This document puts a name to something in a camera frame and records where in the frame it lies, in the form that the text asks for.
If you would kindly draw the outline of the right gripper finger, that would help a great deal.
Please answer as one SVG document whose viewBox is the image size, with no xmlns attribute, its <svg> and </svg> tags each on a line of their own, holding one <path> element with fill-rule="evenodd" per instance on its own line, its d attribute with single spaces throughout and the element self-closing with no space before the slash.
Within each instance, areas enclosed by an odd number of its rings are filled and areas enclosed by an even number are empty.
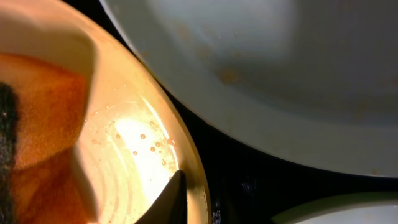
<svg viewBox="0 0 398 224">
<path fill-rule="evenodd" d="M 187 181 L 185 173 L 174 173 L 161 194 L 135 224 L 187 224 Z"/>
</svg>

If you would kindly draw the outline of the yellow plate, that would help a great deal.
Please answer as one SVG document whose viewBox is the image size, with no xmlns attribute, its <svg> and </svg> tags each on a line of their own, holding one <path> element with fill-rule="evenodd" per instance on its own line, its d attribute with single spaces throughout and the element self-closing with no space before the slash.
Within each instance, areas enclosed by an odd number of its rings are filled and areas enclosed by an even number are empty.
<svg viewBox="0 0 398 224">
<path fill-rule="evenodd" d="M 178 170 L 187 181 L 187 223 L 210 222 L 205 172 L 181 117 L 146 68 L 102 27 L 61 1 L 2 1 L 2 54 L 85 77 L 71 168 L 86 223 L 135 223 Z"/>
</svg>

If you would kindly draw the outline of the green and orange sponge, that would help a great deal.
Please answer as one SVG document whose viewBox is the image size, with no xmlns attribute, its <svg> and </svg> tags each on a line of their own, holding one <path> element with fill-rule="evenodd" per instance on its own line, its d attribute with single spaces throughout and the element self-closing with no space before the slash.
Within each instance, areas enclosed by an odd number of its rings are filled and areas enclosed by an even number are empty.
<svg viewBox="0 0 398 224">
<path fill-rule="evenodd" d="M 50 63 L 1 55 L 1 222 L 86 223 L 72 175 L 86 80 Z"/>
</svg>

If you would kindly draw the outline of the round black serving tray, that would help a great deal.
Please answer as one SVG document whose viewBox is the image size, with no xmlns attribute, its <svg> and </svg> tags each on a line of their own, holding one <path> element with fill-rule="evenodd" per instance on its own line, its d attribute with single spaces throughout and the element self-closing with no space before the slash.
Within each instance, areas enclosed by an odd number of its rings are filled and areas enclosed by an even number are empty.
<svg viewBox="0 0 398 224">
<path fill-rule="evenodd" d="M 129 48 L 105 12 L 102 1 L 72 1 L 72 6 Z M 210 188 L 214 223 L 270 223 L 273 216 L 312 200 L 397 190 L 397 176 L 334 172 L 259 151 L 216 129 L 164 89 L 199 151 Z"/>
</svg>

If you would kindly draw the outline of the far light green plate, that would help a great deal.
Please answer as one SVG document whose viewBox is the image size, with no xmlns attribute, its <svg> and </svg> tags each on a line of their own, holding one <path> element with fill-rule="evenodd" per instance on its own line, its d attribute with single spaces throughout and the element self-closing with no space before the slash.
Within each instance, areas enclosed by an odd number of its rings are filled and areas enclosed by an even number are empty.
<svg viewBox="0 0 398 224">
<path fill-rule="evenodd" d="M 397 176 L 397 0 L 104 0 L 201 119 L 259 151 Z"/>
</svg>

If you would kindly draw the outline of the light green plate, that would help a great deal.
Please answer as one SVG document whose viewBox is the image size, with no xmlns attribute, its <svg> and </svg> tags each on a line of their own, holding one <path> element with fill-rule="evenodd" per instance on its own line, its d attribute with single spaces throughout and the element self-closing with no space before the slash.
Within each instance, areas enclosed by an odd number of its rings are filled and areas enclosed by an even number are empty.
<svg viewBox="0 0 398 224">
<path fill-rule="evenodd" d="M 303 203 L 271 218 L 276 224 L 397 224 L 397 192 L 361 192 Z"/>
<path fill-rule="evenodd" d="M 397 176 L 397 0 L 104 0 L 201 119 L 259 151 Z"/>
</svg>

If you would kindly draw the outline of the near light green plate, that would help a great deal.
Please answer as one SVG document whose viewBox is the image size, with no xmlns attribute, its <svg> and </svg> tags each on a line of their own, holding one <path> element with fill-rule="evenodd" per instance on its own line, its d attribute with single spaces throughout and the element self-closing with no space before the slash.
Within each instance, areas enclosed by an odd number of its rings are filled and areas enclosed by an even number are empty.
<svg viewBox="0 0 398 224">
<path fill-rule="evenodd" d="M 397 224 L 397 192 L 361 192 L 303 203 L 271 218 L 276 224 Z"/>
</svg>

